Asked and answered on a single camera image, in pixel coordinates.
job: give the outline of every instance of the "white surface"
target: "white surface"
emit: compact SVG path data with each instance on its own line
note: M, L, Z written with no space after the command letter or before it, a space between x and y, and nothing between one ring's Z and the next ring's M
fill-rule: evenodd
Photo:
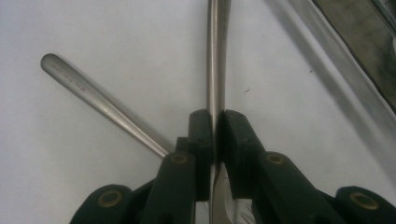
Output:
M334 195L357 185L396 204L323 77L342 102L359 102L293 11L282 8L308 55L270 2L232 2L226 107L244 113L266 149L287 154L318 189ZM66 59L173 146L187 135L188 115L205 107L206 17L206 0L0 1L2 223L68 223L95 189L136 189L161 162L49 77L42 56Z

